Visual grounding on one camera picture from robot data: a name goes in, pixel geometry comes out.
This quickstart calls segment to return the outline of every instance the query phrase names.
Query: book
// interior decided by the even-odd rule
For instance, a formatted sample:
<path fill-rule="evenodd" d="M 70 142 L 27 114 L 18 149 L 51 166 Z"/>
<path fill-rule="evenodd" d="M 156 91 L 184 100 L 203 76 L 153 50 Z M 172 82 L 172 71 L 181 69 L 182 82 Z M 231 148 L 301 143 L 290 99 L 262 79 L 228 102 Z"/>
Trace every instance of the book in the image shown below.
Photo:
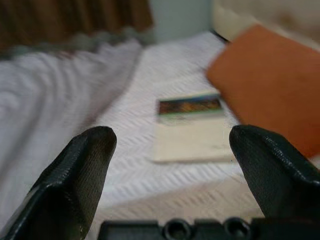
<path fill-rule="evenodd" d="M 231 127 L 218 93 L 160 99 L 154 162 L 231 162 Z"/>

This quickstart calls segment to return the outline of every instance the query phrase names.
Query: mounting holes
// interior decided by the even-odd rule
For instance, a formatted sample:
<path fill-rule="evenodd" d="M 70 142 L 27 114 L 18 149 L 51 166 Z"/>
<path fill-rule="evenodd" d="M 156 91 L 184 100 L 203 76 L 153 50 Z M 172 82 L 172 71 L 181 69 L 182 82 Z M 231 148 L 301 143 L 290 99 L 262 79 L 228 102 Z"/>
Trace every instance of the mounting holes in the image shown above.
<path fill-rule="evenodd" d="M 237 239 L 250 239 L 250 226 L 241 218 L 233 217 L 224 222 L 227 234 Z"/>
<path fill-rule="evenodd" d="M 184 220 L 173 219 L 164 226 L 163 236 L 167 240 L 189 240 L 191 227 Z"/>

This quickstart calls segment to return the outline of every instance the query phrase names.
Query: pillow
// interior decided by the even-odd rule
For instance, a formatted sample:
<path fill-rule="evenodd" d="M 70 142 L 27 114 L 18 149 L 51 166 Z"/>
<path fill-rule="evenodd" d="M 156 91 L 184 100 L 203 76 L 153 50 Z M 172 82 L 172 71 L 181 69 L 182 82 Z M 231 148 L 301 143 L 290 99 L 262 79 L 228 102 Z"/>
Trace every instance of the pillow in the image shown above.
<path fill-rule="evenodd" d="M 320 153 L 320 53 L 256 25 L 230 43 L 207 78 L 242 124 Z"/>

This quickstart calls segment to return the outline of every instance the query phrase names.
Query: bed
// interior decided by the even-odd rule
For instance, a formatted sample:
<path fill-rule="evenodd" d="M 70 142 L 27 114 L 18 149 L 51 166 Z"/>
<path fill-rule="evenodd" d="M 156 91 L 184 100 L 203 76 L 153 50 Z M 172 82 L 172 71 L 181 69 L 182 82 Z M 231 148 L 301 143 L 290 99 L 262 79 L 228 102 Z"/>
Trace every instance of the bed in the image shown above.
<path fill-rule="evenodd" d="M 315 6 L 311 3 L 308 6 L 310 16 L 315 16 L 305 17 L 305 12 L 300 16 L 299 5 L 292 5 L 289 1 L 277 5 L 276 1 L 214 0 L 212 27 L 232 41 L 247 27 L 260 22 L 317 48 L 317 41 L 310 38 L 313 31 L 306 31 L 317 17 L 313 14 Z M 285 17 L 272 14 L 253 17 L 257 6 L 264 13 L 277 10 L 282 13 L 285 9 Z M 288 16 L 299 17 L 292 21 Z M 97 239 L 100 224 L 107 219 L 158 219 L 164 223 L 176 217 L 192 222 L 196 218 L 223 221 L 230 216 L 244 219 L 262 216 L 241 168 L 234 161 L 206 164 L 151 161 L 157 99 L 212 88 L 205 70 L 224 47 L 219 37 L 204 32 L 143 50 L 131 41 L 119 47 L 104 45 L 98 54 L 78 52 L 52 57 L 37 53 L 15 59 L 14 67 L 8 62 L 1 64 L 1 79 L 10 81 L 5 82 L 7 85 L 1 82 L 5 94 L 1 93 L 0 113 L 2 116 L 18 113 L 22 117 L 16 121 L 1 118 L 0 159 L 4 160 L 0 163 L 0 226 L 67 142 L 93 126 L 112 127 L 118 143 L 87 239 Z M 30 95 L 21 95 L 15 85 L 32 91 Z M 222 106 L 230 126 L 238 124 L 223 101 Z"/>

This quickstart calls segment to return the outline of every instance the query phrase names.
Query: headboard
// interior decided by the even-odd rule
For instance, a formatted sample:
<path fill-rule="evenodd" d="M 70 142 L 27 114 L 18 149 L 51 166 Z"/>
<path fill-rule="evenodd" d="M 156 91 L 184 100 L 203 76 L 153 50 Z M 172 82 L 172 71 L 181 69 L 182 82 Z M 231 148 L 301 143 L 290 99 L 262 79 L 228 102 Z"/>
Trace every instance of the headboard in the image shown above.
<path fill-rule="evenodd" d="M 259 23 L 285 37 L 320 49 L 319 0 L 212 0 L 212 27 L 232 41 Z"/>

